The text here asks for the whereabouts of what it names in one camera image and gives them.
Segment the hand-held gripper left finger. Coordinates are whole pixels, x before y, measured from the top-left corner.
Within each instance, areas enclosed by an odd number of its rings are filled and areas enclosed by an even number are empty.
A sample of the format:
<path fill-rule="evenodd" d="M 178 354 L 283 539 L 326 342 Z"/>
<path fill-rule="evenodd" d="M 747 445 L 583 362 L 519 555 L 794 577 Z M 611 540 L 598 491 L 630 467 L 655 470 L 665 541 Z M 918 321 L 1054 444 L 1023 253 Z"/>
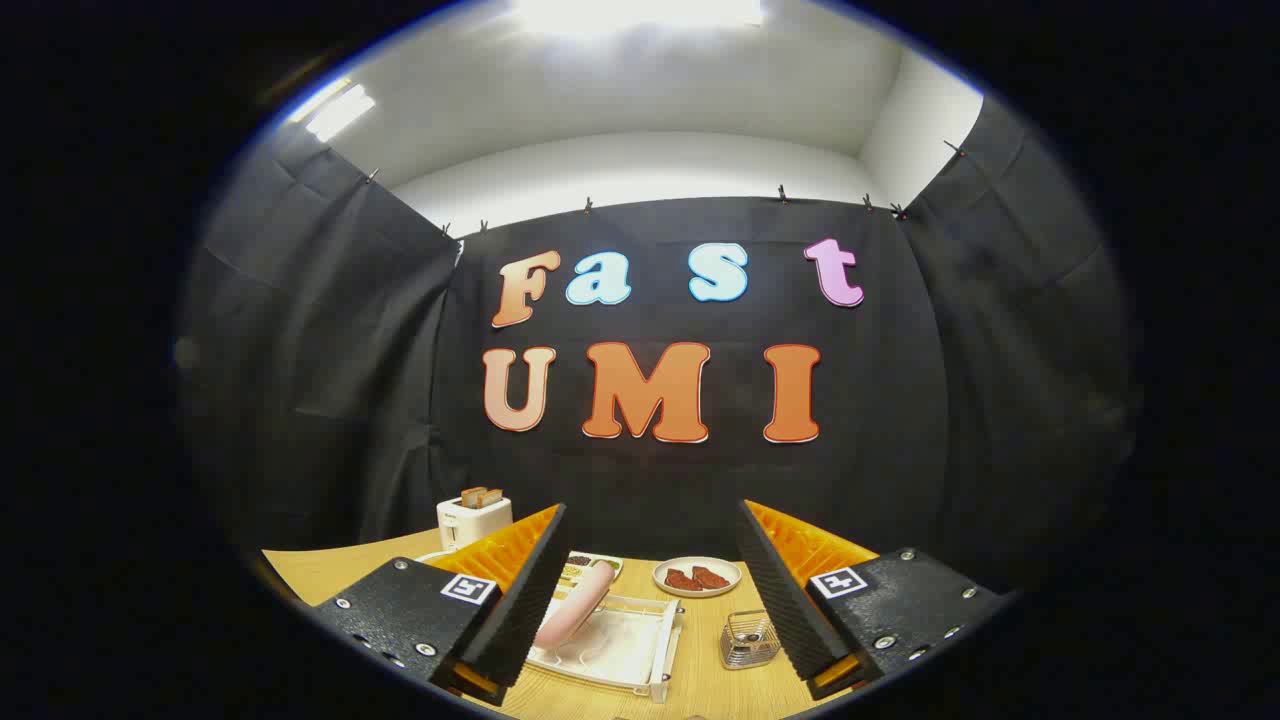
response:
<path fill-rule="evenodd" d="M 556 592 L 570 527 L 554 503 L 453 553 L 393 557 L 315 605 L 314 620 L 417 685 L 500 705 Z"/>

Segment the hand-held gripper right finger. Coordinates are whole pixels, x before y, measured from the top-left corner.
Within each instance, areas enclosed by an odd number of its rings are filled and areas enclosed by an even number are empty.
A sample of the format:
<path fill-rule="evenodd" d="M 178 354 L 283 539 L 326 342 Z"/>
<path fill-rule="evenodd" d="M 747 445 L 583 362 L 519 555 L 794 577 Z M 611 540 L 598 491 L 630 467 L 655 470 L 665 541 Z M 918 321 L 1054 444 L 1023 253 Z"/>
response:
<path fill-rule="evenodd" d="M 922 550 L 877 553 L 751 500 L 737 505 L 737 547 L 814 701 L 909 673 L 1006 607 Z"/>

